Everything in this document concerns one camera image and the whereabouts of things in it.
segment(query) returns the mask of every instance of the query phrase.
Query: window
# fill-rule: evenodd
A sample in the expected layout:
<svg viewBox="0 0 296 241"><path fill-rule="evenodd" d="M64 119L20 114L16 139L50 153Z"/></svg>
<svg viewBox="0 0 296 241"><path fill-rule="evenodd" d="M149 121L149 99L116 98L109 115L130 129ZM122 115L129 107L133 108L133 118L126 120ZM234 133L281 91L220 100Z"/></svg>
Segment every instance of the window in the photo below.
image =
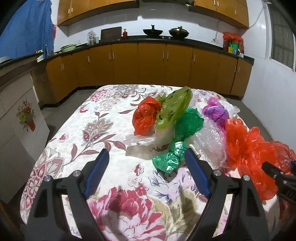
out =
<svg viewBox="0 0 296 241"><path fill-rule="evenodd" d="M271 58L294 68L294 35L281 13L273 4L267 4L272 31Z"/></svg>

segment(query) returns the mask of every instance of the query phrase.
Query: window frame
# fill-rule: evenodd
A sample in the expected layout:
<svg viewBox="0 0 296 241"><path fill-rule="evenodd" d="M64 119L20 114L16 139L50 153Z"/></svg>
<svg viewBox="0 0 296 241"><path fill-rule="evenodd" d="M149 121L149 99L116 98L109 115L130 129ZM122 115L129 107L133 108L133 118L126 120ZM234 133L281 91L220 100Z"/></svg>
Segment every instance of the window frame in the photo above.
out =
<svg viewBox="0 0 296 241"><path fill-rule="evenodd" d="M281 62L278 62L277 60L274 60L272 57L271 57L271 53L272 53L272 41L273 41L273 36L272 36L272 25L271 25L271 17L270 17L270 12L269 12L269 8L268 8L268 5L269 4L272 4L270 2L266 2L266 8L267 8L267 19L268 19L268 36L269 36L269 41L268 41L268 44L269 44L269 47L268 47L268 57L269 57L269 60L272 61L272 62L275 62L276 64L279 64L280 66L286 68L286 69L289 69L293 72L295 72L295 65L296 65L296 39L295 39L295 35L293 34L293 42L294 42L294 63L293 63L293 68L290 68L288 67L287 65L281 63Z"/></svg>

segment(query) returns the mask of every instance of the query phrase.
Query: white wall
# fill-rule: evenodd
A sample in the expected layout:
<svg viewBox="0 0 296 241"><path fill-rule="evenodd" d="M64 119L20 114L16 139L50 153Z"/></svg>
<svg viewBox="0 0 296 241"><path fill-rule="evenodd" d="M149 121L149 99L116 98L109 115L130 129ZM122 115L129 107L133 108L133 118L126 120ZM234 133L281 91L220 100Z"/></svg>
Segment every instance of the white wall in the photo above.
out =
<svg viewBox="0 0 296 241"><path fill-rule="evenodd" d="M265 3L247 0L250 26L243 35L245 54L255 59L243 103L274 140L296 150L296 73L269 59L269 26Z"/></svg>
<svg viewBox="0 0 296 241"><path fill-rule="evenodd" d="M52 0L52 22L57 24L59 0ZM144 35L143 29L151 28L163 30L162 35L170 36L169 30L183 26L189 32L188 38L195 39L222 47L222 32L237 33L237 28L224 22L188 11L187 6L170 3L140 3L140 8L125 9L108 12L84 19L69 27L57 27L54 50L67 44L86 43L87 33L94 30L100 37L101 29L122 26L129 35ZM218 24L219 44L212 42L216 36Z"/></svg>

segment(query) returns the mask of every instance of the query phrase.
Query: flower pot decal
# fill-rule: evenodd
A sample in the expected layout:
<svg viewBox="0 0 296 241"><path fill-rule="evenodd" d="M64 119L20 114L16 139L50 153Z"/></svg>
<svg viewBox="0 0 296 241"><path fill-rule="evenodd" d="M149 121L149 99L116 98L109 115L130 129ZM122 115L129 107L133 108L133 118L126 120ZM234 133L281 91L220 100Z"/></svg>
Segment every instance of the flower pot decal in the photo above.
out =
<svg viewBox="0 0 296 241"><path fill-rule="evenodd" d="M23 126L23 129L26 129L27 132L29 128L31 131L34 131L36 126L34 123L34 109L32 109L32 103L28 102L27 99L22 102L22 105L19 105L17 108L18 113L16 116L20 119L20 124Z"/></svg>

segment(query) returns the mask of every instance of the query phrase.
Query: purple plastic bag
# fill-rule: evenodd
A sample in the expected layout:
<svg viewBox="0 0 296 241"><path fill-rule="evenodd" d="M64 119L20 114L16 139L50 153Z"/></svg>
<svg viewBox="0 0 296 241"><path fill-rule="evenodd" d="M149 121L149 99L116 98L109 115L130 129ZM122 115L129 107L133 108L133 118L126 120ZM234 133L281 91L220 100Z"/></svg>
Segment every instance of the purple plastic bag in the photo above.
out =
<svg viewBox="0 0 296 241"><path fill-rule="evenodd" d="M229 114L215 98L211 97L208 100L207 105L202 109L202 113L213 120L222 130L225 130Z"/></svg>

